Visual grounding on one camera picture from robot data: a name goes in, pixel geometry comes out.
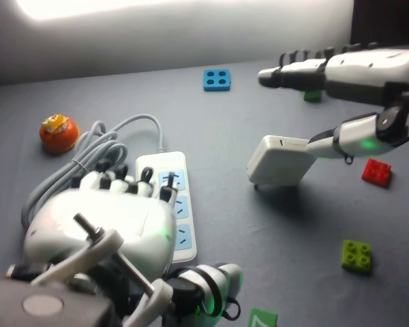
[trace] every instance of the gray table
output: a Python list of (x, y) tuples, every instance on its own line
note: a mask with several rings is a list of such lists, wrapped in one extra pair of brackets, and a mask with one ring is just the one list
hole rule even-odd
[[(225, 65), (232, 86), (221, 93), (202, 90), (203, 67), (0, 87), (0, 276), (22, 255), (22, 203), (72, 156), (42, 152), (41, 121), (62, 112), (84, 131), (147, 112), (167, 151), (187, 157), (196, 263), (235, 262), (245, 274), (239, 321), (218, 326), (247, 326), (253, 306), (278, 312), (281, 327), (409, 326), (409, 143), (380, 158), (393, 167), (388, 190), (361, 180), (366, 159), (322, 159), (296, 189), (254, 191), (245, 167), (263, 136), (310, 138), (380, 110), (262, 88), (256, 74), (272, 65)], [(131, 166), (157, 147), (147, 121), (120, 140)], [(370, 277), (342, 270), (344, 239), (372, 244)]]

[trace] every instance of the white robotic hand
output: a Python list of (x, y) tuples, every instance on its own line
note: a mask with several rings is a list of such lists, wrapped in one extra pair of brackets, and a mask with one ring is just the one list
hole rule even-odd
[(315, 157), (340, 158), (347, 164), (353, 157), (379, 155), (409, 141), (409, 50), (378, 49), (334, 55), (324, 50), (325, 59), (294, 62), (259, 72), (265, 87), (300, 91), (325, 90), (329, 96), (347, 101), (384, 106), (371, 113), (344, 121), (339, 127), (314, 136), (306, 151)]

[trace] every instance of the white wall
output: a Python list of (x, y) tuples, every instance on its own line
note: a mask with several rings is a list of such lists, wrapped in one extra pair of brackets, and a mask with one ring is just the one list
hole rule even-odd
[(0, 84), (340, 47), (350, 39), (352, 9), (353, 0), (172, 0), (35, 21), (14, 0), (0, 0)]

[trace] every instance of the power cord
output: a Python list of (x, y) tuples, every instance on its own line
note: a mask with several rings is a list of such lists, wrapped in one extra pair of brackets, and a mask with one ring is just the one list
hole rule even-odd
[[(21, 210), (21, 225), (23, 228), (25, 230), (29, 229), (33, 218), (41, 207), (49, 198), (62, 192), (64, 189), (67, 189), (70, 186), (71, 178), (76, 173), (81, 170), (91, 171), (95, 164), (104, 158), (108, 158), (112, 161), (112, 169), (121, 165), (127, 157), (127, 147), (116, 141), (117, 132), (138, 119), (149, 119), (156, 124), (157, 130), (159, 131), (159, 146), (157, 148), (157, 153), (165, 152), (162, 146), (162, 126), (156, 117), (150, 114), (138, 114), (132, 116), (107, 132), (103, 122), (94, 122), (91, 129), (79, 137), (76, 146), (74, 147), (75, 155), (71, 161), (40, 183), (32, 193), (30, 193)], [(98, 138), (92, 142), (94, 136), (97, 136)]]

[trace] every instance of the red toy block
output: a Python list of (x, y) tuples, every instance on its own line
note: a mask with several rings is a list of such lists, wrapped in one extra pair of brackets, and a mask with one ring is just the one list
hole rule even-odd
[(362, 179), (381, 187), (388, 187), (391, 179), (391, 166), (374, 159), (368, 159)]

